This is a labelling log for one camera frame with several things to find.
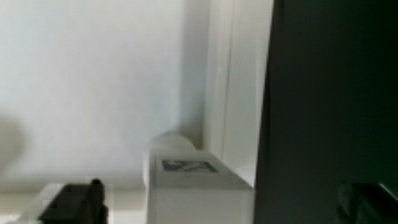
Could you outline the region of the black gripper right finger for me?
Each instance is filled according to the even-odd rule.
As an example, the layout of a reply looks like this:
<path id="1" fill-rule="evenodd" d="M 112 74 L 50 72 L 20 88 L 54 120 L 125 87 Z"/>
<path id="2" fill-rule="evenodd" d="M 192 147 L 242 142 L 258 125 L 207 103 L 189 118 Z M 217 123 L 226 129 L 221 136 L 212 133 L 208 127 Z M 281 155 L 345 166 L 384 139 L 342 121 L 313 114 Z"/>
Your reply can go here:
<path id="1" fill-rule="evenodd" d="M 336 224 L 398 224 L 398 189 L 384 183 L 343 182 Z"/>

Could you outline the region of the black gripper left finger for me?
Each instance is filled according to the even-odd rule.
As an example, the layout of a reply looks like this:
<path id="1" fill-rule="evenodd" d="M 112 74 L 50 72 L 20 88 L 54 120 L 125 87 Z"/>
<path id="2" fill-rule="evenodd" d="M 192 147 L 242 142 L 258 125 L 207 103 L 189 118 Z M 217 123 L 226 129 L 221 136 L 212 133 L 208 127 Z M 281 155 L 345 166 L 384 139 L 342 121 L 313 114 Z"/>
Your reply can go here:
<path id="1" fill-rule="evenodd" d="M 105 185 L 100 179 L 89 184 L 68 184 L 40 215 L 43 224 L 109 224 Z"/>

